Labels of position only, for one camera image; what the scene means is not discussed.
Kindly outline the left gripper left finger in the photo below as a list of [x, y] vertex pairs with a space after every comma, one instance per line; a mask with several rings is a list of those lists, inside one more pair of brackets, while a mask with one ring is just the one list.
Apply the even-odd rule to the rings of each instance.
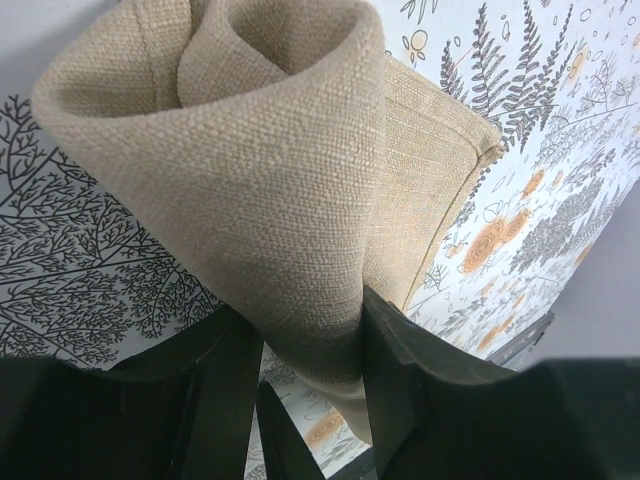
[[233, 312], [109, 370], [1, 363], [5, 479], [239, 479], [263, 344]]

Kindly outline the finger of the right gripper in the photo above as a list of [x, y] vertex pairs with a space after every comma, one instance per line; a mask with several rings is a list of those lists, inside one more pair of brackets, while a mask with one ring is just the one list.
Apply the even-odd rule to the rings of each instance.
[[324, 480], [311, 451], [267, 382], [258, 385], [256, 411], [267, 479]]

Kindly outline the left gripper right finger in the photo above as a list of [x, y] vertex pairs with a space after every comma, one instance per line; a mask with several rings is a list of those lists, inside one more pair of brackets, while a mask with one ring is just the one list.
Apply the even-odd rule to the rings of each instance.
[[555, 359], [515, 372], [363, 296], [363, 377], [382, 479], [635, 479], [639, 362]]

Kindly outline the beige cloth napkin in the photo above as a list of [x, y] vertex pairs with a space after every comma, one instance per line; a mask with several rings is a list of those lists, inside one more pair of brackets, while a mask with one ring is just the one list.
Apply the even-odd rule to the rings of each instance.
[[359, 322], [405, 307], [498, 130], [385, 52], [366, 1], [123, 1], [47, 68], [41, 127], [371, 438]]

